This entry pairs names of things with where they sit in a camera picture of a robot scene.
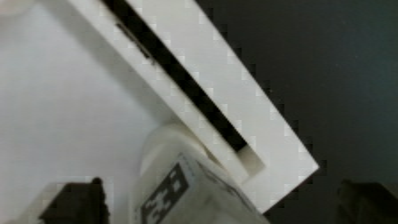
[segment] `black port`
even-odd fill
[[[246,146],[246,142],[127,2],[124,0],[100,0],[100,2],[113,13],[122,29],[127,30],[127,32],[124,31],[125,35],[127,33],[132,34],[138,45],[143,46],[143,49],[148,52],[209,123],[212,124],[221,138],[237,152]]]

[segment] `black stripe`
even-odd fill
[[[246,142],[127,2],[124,0],[100,1],[140,42],[136,44],[141,45],[140,47],[143,47],[145,51],[150,53],[150,57],[157,62],[234,151],[239,151],[246,146]]]

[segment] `sticker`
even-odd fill
[[[221,191],[228,193],[228,195],[239,200],[241,204],[244,205],[244,208],[248,211],[253,211],[250,202],[244,199],[244,196],[239,192],[239,190],[227,184],[227,182],[219,179],[219,177],[214,175],[214,173],[209,171],[209,169],[203,167],[203,165],[198,163],[198,167],[202,169],[203,175],[212,182],[212,184],[219,187]]]
[[[157,188],[140,206],[141,224],[157,224],[161,222],[187,187],[186,176],[177,162]]]

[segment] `dark background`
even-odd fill
[[[267,219],[333,223],[340,180],[398,182],[398,1],[196,2],[321,165]]]

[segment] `black object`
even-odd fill
[[[108,224],[102,182],[65,184],[38,217],[45,224]]]
[[[246,146],[246,142],[127,2],[124,0],[100,0],[100,2],[104,3],[118,20],[118,24],[115,24],[115,26],[122,30],[127,38],[131,40],[136,39],[136,45],[143,56],[148,57],[147,53],[150,54],[152,60],[157,62],[157,65],[161,66],[175,85],[182,90],[234,151],[237,152]]]
[[[398,224],[398,199],[379,183],[342,180],[335,223]]]

